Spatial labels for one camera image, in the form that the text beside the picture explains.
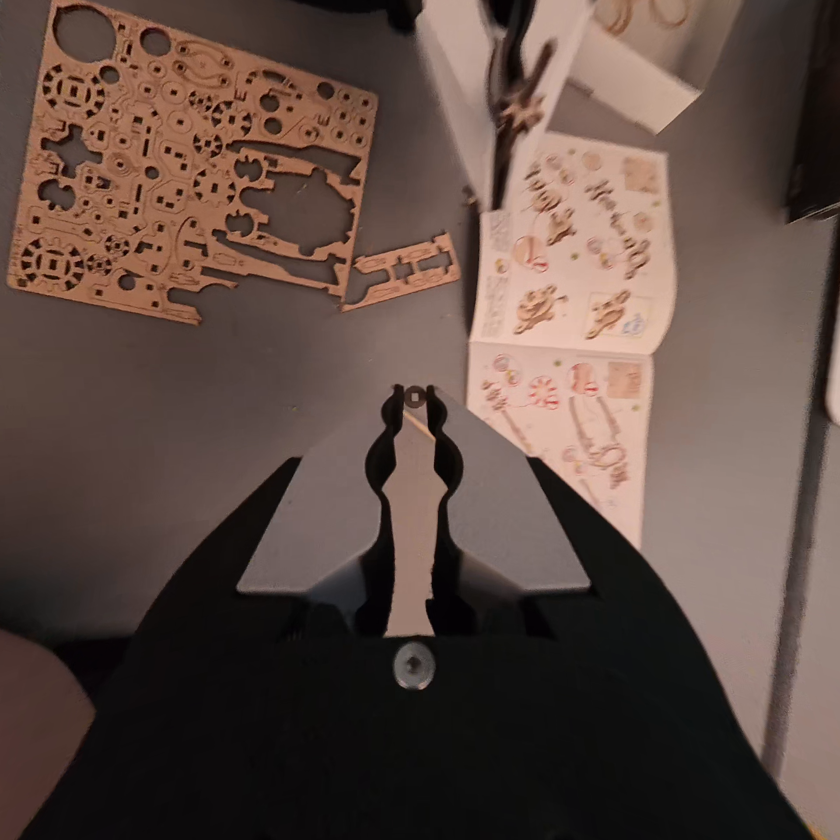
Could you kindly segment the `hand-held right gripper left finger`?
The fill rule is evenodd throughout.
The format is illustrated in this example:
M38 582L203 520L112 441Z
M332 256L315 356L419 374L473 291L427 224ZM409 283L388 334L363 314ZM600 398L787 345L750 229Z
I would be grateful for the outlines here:
M338 609L363 636L383 636L396 577L392 510L404 388L344 419L301 458L237 592L288 595Z

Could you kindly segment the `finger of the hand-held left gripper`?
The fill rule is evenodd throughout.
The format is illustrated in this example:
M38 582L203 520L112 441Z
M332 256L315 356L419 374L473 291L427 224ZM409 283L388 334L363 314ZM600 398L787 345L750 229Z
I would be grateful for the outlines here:
M426 1L416 34L468 185L481 209L497 209L497 124L488 75L498 32L488 4Z
M587 1L518 2L519 153L537 150L588 24Z

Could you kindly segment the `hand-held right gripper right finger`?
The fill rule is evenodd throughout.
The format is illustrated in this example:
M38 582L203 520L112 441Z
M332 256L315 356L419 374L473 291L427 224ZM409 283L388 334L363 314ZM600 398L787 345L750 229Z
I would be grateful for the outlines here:
M489 613L592 583L516 445L435 386L426 388L437 507L429 622L436 635L472 635Z

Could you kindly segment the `laser-cut wooden parts sheet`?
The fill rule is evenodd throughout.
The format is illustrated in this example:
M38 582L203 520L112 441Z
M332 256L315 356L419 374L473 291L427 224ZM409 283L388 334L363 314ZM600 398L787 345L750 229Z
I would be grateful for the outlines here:
M91 2L52 2L7 285L197 325L172 291L262 277L341 312L359 231L373 92ZM247 191L320 173L349 215L305 252Z

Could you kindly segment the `black model kit box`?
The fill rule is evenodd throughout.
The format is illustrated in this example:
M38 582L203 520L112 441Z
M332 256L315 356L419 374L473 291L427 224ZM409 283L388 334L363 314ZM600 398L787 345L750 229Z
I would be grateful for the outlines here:
M839 210L839 2L820 2L785 200L787 224Z

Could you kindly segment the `pile of rubber bands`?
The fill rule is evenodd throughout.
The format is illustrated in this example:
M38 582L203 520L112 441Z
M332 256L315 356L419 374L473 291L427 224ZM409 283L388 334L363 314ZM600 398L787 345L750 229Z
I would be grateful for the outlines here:
M636 13L665 30L681 28L692 15L691 1L597 1L595 20L610 35L627 31Z

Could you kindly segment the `white cardboard box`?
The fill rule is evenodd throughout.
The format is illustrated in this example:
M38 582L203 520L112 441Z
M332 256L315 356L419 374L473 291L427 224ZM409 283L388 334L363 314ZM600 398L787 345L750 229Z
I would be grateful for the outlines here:
M681 28L665 30L639 13L621 35L588 25L571 70L573 82L625 119L660 133L707 88L742 1L691 1Z

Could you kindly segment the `illustrated instruction booklet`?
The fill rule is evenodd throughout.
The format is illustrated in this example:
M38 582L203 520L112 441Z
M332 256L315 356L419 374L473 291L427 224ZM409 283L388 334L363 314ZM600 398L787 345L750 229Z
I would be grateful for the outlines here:
M468 409L640 549L677 291L667 155L546 132L479 233Z

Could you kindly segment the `small wooden sheet fragment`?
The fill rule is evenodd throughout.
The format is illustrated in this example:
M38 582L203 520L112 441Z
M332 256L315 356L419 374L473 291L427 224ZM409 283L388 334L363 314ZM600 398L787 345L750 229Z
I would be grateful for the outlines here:
M356 258L353 268L362 275L385 273L386 279L367 289L356 303L344 302L342 313L457 282L461 271L449 232L421 243Z

